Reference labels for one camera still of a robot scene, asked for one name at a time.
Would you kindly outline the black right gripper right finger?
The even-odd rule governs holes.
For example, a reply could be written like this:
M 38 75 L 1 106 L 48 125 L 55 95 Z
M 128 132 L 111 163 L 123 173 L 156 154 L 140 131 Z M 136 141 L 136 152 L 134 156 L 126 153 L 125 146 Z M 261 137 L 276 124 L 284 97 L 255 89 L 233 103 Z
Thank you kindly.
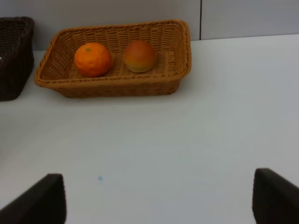
M 297 224 L 299 188 L 269 168 L 255 170 L 252 211 L 257 224 Z

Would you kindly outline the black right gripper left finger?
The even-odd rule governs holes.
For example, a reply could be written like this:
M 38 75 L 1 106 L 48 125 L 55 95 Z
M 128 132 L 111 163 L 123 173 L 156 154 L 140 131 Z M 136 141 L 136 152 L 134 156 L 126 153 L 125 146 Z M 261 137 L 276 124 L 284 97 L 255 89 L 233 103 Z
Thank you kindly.
M 67 217 L 62 174 L 48 174 L 0 210 L 2 224 L 64 224 Z

